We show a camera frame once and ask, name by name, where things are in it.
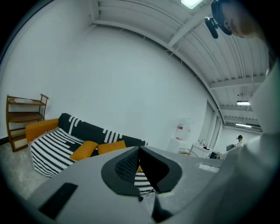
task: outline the fluorescent light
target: fluorescent light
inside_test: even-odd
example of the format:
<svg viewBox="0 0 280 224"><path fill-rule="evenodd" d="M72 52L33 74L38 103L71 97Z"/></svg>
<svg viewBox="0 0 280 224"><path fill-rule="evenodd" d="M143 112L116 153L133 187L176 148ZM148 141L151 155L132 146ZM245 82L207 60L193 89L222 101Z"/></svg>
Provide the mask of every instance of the fluorescent light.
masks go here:
<svg viewBox="0 0 280 224"><path fill-rule="evenodd" d="M250 106L248 101L237 101L237 105L239 106Z"/></svg>
<svg viewBox="0 0 280 224"><path fill-rule="evenodd" d="M203 0L181 0L181 3L187 6L189 9L194 9Z"/></svg>
<svg viewBox="0 0 280 224"><path fill-rule="evenodd" d="M246 124L235 124L236 126L241 126L241 127L245 127L245 128L252 128L251 125L246 125Z"/></svg>

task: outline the concrete floor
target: concrete floor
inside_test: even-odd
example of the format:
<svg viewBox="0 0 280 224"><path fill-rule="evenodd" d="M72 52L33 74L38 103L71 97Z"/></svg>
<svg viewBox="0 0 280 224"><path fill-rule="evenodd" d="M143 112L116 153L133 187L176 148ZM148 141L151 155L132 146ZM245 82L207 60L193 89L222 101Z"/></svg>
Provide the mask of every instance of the concrete floor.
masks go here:
<svg viewBox="0 0 280 224"><path fill-rule="evenodd" d="M8 187L24 199L49 179L33 170L28 148L12 152L10 143L0 146L0 169Z"/></svg>

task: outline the shelf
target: shelf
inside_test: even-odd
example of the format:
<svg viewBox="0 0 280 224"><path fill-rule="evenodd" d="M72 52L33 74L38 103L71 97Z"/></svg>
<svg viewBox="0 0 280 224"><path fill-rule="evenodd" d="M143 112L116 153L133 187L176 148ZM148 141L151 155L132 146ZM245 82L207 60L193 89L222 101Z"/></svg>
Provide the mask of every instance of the shelf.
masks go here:
<svg viewBox="0 0 280 224"><path fill-rule="evenodd" d="M39 100L32 100L32 103L17 103L14 101L14 98L9 98L8 103L12 105L30 105L30 106L45 106L45 104Z"/></svg>
<svg viewBox="0 0 280 224"><path fill-rule="evenodd" d="M25 123L43 118L39 112L8 112L8 122L12 123Z"/></svg>
<svg viewBox="0 0 280 224"><path fill-rule="evenodd" d="M16 137L12 137L12 140L13 141L19 141L19 140L22 140L24 138L26 138L25 134L24 135L20 135L20 136L16 136Z"/></svg>
<svg viewBox="0 0 280 224"><path fill-rule="evenodd" d="M24 128L10 129L10 131L13 132L13 131L19 131L19 130L24 130L24 129L25 129L25 127Z"/></svg>
<svg viewBox="0 0 280 224"><path fill-rule="evenodd" d="M19 151L19 150L21 150L21 149L25 149L25 148L27 148L27 147L28 147L28 144L25 144L25 145L23 145L23 146L20 146L20 147L18 147L18 148L15 148L15 149L13 150L13 152Z"/></svg>

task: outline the wooden shelving unit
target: wooden shelving unit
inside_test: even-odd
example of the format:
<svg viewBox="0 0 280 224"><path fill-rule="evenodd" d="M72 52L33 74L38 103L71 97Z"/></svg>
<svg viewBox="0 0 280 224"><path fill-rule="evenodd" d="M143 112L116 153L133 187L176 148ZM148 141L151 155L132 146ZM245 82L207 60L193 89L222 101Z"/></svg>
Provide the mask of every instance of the wooden shelving unit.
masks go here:
<svg viewBox="0 0 280 224"><path fill-rule="evenodd" d="M16 102L16 99L27 100L24 102ZM18 151L20 149L26 148L28 146L25 135L25 127L10 129L10 123L27 123L32 121L39 121L45 119L46 105L48 97L41 94L41 100L33 100L21 97L7 96L6 103L6 122L7 122L7 132L9 142L11 144L13 151ZM25 105L25 106L39 106L38 112L11 112L10 105Z"/></svg>

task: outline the ceiling beam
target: ceiling beam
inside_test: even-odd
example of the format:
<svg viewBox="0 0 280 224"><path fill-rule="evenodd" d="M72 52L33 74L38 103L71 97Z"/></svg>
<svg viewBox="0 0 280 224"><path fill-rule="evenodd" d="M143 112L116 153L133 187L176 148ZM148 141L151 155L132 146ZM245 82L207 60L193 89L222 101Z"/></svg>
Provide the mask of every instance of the ceiling beam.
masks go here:
<svg viewBox="0 0 280 224"><path fill-rule="evenodd" d="M248 107L244 107L244 106L221 106L220 107L221 110L235 110L235 111L247 111Z"/></svg>
<svg viewBox="0 0 280 224"><path fill-rule="evenodd" d="M119 27L119 28L123 28L126 30L130 30L133 31L135 33L139 33L143 36L148 37L149 39L155 41L156 43L164 46L167 50L169 50L170 52L173 52L174 55L176 55L179 59L181 59L197 76L198 78L201 80L201 82L204 84L204 86L206 87L206 89L208 90L209 94L212 96L212 99L214 101L214 103L217 106L217 110L220 111L221 107L220 104L216 98L216 96L213 94L213 92L210 90L208 82L205 80L205 78L203 77L202 73L199 72L199 70L197 69L197 67L195 67L193 65L193 63L191 63L187 58L185 58L182 54L180 54L178 51L175 51L175 49L171 46L169 46L166 42L162 41L161 39L159 39L158 37L152 35L151 33L144 31L142 29L136 28L135 26L131 26L128 24L123 24L123 23L119 23L119 22L113 22L113 21L103 21L103 20L96 20L94 21L94 24L98 24L98 25L108 25L108 26L114 26L114 27ZM224 120L224 115L223 113L219 113L220 117L223 120L223 123L225 123Z"/></svg>
<svg viewBox="0 0 280 224"><path fill-rule="evenodd" d="M263 132L260 130L252 129L252 128L237 128L235 126L230 126L230 125L224 125L224 128L229 128L229 129L234 129L234 130L239 130L239 131L247 131L251 133L256 133L256 134L262 134Z"/></svg>
<svg viewBox="0 0 280 224"><path fill-rule="evenodd" d="M207 6L199 13L192 16L171 38L168 43L169 46L173 46L179 39L182 38L191 28L193 28L196 24L198 24L206 15L211 13L211 6Z"/></svg>
<svg viewBox="0 0 280 224"><path fill-rule="evenodd" d="M89 11L92 22L99 19L99 5L98 0L88 0L89 3Z"/></svg>
<svg viewBox="0 0 280 224"><path fill-rule="evenodd" d="M230 116L225 116L224 119L229 122L238 122L238 123L244 122L247 124L259 125L259 122L257 120L253 120L253 119L244 119L244 118L230 117Z"/></svg>
<svg viewBox="0 0 280 224"><path fill-rule="evenodd" d="M256 76L253 77L253 83L258 84L262 83L266 77L263 76ZM222 82L215 82L210 83L210 89L219 89L219 88L226 88L226 87L239 87L239 86L250 86L252 84L252 77L247 78L240 78L240 79L231 79Z"/></svg>

